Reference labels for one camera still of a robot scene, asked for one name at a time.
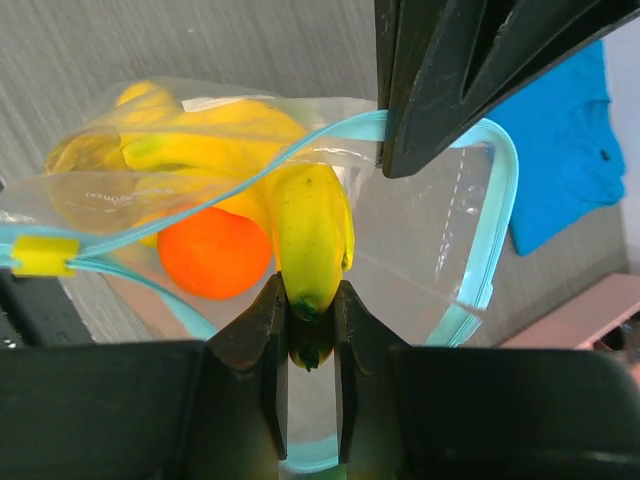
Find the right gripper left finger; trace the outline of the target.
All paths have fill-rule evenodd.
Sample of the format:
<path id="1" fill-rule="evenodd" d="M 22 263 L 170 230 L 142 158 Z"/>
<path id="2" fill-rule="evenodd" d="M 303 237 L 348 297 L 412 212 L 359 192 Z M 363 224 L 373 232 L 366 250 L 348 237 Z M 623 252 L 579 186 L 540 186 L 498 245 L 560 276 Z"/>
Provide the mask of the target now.
<path id="1" fill-rule="evenodd" d="M 279 276 L 203 340 L 20 346 L 1 320 L 5 479 L 276 479 L 287 454 Z"/>

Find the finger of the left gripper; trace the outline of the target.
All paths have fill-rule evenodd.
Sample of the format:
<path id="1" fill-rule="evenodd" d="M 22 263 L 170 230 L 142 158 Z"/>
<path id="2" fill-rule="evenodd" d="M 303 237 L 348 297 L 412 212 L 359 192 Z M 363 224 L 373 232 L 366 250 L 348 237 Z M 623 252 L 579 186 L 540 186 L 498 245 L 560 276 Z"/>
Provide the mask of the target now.
<path id="1" fill-rule="evenodd" d="M 388 114 L 380 165 L 404 154 L 412 94 L 438 24 L 449 13 L 444 0 L 374 2 L 378 105 Z"/>
<path id="2" fill-rule="evenodd" d="M 637 0 L 444 1 L 387 178 L 418 173 L 499 102 L 639 15 Z"/>

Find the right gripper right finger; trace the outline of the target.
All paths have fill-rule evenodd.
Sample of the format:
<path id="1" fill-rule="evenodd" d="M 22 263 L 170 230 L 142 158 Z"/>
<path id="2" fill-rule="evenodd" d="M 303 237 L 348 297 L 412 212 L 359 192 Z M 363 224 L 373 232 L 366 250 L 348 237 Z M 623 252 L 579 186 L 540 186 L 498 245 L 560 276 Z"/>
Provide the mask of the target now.
<path id="1" fill-rule="evenodd" d="M 635 479 L 639 390 L 601 353 L 413 346 L 343 282 L 338 459 L 350 479 Z"/>

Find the toy orange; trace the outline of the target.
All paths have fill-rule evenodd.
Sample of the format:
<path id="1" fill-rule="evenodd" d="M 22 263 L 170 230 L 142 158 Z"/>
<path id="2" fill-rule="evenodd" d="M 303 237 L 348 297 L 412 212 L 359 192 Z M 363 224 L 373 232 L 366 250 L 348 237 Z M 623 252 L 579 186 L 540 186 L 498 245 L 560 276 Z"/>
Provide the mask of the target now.
<path id="1" fill-rule="evenodd" d="M 248 291 L 272 258 L 271 242 L 256 222 L 216 207 L 160 231 L 156 248 L 175 285 L 211 300 Z"/>

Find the clear zip top bag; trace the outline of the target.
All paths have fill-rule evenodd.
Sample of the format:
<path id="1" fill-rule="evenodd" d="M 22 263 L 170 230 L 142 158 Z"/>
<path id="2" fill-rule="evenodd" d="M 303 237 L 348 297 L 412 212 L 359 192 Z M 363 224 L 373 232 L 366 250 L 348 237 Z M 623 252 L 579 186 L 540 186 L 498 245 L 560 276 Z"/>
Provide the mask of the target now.
<path id="1" fill-rule="evenodd" d="M 1 264 L 106 277 L 162 339 L 220 339 L 269 280 L 293 323 L 291 474 L 342 476 L 328 316 L 342 281 L 417 345 L 477 330 L 516 197 L 509 134 L 480 119 L 448 168 L 387 180 L 388 114 L 359 98 L 286 98 L 158 78 L 120 83 L 1 195 Z"/>

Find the toy banana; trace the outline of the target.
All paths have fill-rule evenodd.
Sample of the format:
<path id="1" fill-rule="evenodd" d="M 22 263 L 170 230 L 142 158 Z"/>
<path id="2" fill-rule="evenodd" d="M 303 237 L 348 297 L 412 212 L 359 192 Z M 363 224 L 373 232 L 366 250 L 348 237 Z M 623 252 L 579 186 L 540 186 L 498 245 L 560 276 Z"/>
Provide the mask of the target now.
<path id="1" fill-rule="evenodd" d="M 276 163 L 306 133 L 270 99 L 192 109 L 141 81 L 60 141 L 43 172 L 53 181 L 53 205 L 80 231 L 105 235 L 162 221 L 142 239 L 158 260 L 158 233 L 207 208 L 256 222 L 272 246 L 266 272 L 281 275 L 294 314 L 290 358 L 313 370 L 332 351 L 325 315 L 356 241 L 347 193 L 318 146 Z"/>

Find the blue folded cloth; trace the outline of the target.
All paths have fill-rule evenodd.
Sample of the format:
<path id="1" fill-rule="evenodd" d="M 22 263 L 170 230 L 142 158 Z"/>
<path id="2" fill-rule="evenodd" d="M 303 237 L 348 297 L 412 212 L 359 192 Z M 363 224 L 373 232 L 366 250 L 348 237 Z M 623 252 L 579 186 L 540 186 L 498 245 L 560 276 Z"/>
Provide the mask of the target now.
<path id="1" fill-rule="evenodd" d="M 625 162 L 610 103 L 604 46 L 595 41 L 488 113 L 511 136 L 519 157 L 511 217 L 519 255 L 623 198 Z"/>

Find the pink compartment tray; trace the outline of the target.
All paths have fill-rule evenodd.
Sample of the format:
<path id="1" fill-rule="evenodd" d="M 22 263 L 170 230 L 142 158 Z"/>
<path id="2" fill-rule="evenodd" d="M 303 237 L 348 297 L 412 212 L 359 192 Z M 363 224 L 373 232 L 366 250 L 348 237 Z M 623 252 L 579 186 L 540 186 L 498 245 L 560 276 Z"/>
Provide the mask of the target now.
<path id="1" fill-rule="evenodd" d="M 503 348 L 591 349 L 639 312 L 639 276 L 613 273 L 501 344 Z"/>

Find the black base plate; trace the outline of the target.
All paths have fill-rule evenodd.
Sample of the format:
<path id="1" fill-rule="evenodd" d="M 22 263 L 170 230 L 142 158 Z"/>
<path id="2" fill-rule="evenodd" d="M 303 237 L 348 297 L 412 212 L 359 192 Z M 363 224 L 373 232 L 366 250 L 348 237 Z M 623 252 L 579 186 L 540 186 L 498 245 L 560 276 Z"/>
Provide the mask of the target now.
<path id="1" fill-rule="evenodd" d="M 18 278 L 1 270 L 1 320 L 22 346 L 94 342 L 72 300 L 55 278 Z"/>

